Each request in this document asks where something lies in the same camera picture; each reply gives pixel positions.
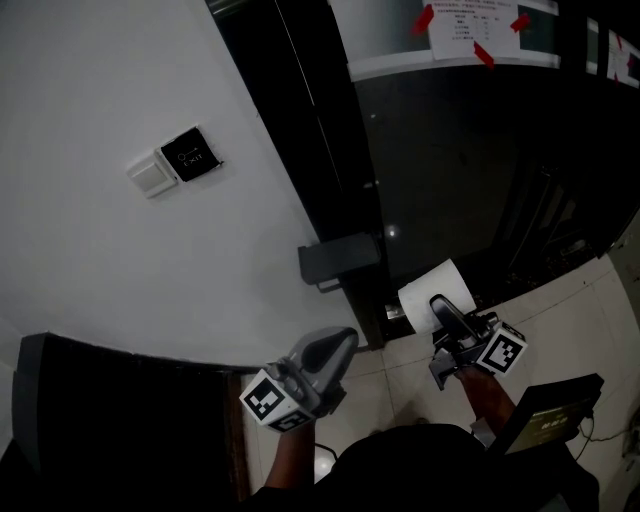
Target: light switch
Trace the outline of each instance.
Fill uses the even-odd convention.
[[[127,175],[147,198],[154,197],[178,184],[178,180],[163,168],[155,155],[136,164],[127,172]]]

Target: black switch plate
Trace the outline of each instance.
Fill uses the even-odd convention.
[[[222,165],[197,127],[165,144],[161,151],[182,181],[191,181]]]

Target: paper notice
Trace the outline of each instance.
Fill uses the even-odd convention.
[[[491,57],[519,57],[520,34],[511,24],[518,18],[512,0],[436,0],[429,38],[434,59],[474,56],[474,41]]]
[[[607,78],[624,82],[629,76],[631,48],[620,36],[609,31],[609,63]]]

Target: tiled floor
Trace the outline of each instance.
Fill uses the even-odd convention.
[[[596,406],[594,437],[626,428],[640,405],[640,330],[620,279],[608,257],[593,260],[537,290],[493,309],[527,337],[529,348],[519,366],[502,380],[518,401],[529,385],[597,372],[605,380]],[[338,453],[376,429],[412,423],[418,417],[469,429],[475,420],[456,379],[438,390],[428,364],[431,337],[395,340],[384,351],[356,356],[343,385],[347,397],[333,416],[317,424],[317,441]],[[254,488],[266,478],[278,435],[247,422],[247,445]],[[591,429],[590,420],[583,428]],[[623,437],[590,443],[580,463],[600,482],[603,510],[622,510],[640,468],[625,472]],[[584,439],[569,443],[574,455]],[[317,449],[325,465],[327,454]]]

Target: white paper roll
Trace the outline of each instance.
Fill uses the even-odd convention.
[[[465,315],[476,309],[460,272],[453,261],[447,260],[398,292],[402,309],[418,334],[432,333],[442,327],[429,305],[431,298],[438,294],[444,295]]]

